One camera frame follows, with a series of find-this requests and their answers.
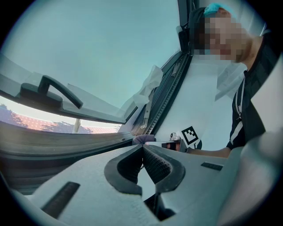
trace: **black rubber grip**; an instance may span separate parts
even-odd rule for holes
[[[106,180],[119,192],[142,195],[137,185],[138,173],[142,166],[142,145],[111,159],[104,168]]]
[[[66,98],[68,98],[78,109],[81,109],[83,102],[66,86],[57,81],[56,79],[43,75],[38,86],[38,92],[41,94],[47,94],[49,86],[53,86],[55,89],[60,91]]]
[[[56,195],[41,209],[53,218],[58,218],[68,202],[74,196],[79,188],[79,184],[68,182],[62,187]]]
[[[222,165],[219,164],[214,164],[214,163],[210,163],[210,162],[204,162],[203,164],[201,164],[201,166],[204,166],[206,168],[210,168],[210,169],[214,169],[214,170],[222,170]]]
[[[143,145],[143,150],[143,164],[155,183],[156,192],[175,190],[185,176],[185,167],[179,161],[162,153],[161,147]]]

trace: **tree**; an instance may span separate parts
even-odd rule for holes
[[[120,127],[121,127],[120,125],[116,125],[116,126],[114,126],[114,128],[115,128],[116,132],[118,132],[118,131],[119,131]]]
[[[74,125],[66,122],[54,122],[54,125],[44,125],[43,131],[47,132],[61,132],[61,133],[72,133]],[[92,133],[92,130],[86,129],[80,126],[80,133]]]
[[[23,121],[17,116],[16,113],[12,112],[11,110],[8,110],[5,104],[0,105],[0,115],[1,115],[2,122],[6,122],[12,125],[28,128],[28,125],[24,124]]]

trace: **sleeve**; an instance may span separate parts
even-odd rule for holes
[[[154,135],[138,135],[133,138],[132,145],[145,144],[146,142],[156,141]]]
[[[235,106],[235,98],[236,95],[234,96],[234,100],[232,103],[232,129],[230,133],[230,141],[228,142],[227,146],[231,150],[236,148],[236,147],[242,147],[245,145],[245,131],[243,128],[243,124],[241,119],[239,119],[239,114],[236,111],[236,106]]]

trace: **person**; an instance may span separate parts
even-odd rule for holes
[[[232,149],[244,146],[265,132],[251,98],[271,73],[280,51],[276,50],[272,32],[252,36],[222,4],[213,3],[192,11],[188,26],[194,54],[202,55],[208,50],[210,55],[221,60],[243,63],[247,67],[244,80],[233,98],[233,122],[227,146],[218,151],[191,148],[187,151],[190,154],[227,158]]]

